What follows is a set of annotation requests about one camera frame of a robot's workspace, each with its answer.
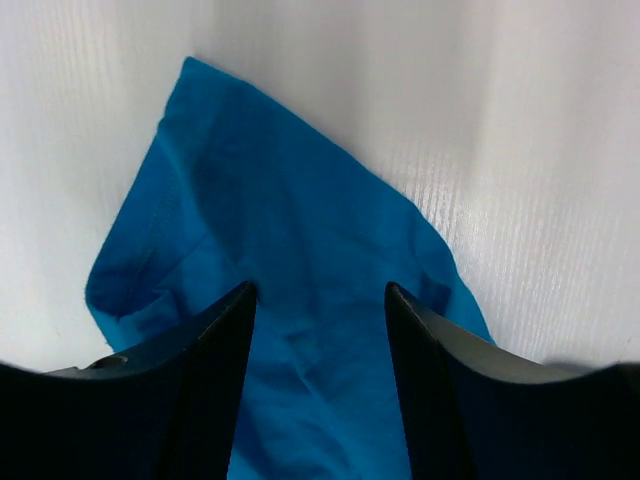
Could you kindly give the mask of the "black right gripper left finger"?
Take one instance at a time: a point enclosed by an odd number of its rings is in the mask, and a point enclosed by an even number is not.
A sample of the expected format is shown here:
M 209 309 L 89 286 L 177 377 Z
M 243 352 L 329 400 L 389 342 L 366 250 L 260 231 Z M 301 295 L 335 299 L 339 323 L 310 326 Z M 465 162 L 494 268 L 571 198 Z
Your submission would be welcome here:
M 243 283 L 86 368 L 1 368 L 5 479 L 223 479 L 254 331 Z

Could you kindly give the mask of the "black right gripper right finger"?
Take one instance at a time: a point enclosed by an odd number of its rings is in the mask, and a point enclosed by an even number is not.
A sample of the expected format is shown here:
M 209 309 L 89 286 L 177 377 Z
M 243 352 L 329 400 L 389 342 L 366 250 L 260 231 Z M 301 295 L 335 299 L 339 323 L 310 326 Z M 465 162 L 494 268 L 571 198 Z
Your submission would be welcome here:
M 386 287 L 387 333 L 416 479 L 635 479 L 639 367 L 587 373 L 494 346 Z

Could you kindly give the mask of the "blue t shirt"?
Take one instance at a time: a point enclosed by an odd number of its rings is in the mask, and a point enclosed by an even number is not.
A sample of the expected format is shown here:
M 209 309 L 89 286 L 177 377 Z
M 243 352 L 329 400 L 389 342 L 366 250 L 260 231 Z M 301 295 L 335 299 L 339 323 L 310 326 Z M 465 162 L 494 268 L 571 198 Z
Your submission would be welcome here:
M 449 247 L 349 153 L 190 57 L 86 303 L 118 351 L 244 281 L 258 308 L 230 477 L 408 478 L 384 291 L 396 282 L 487 337 Z

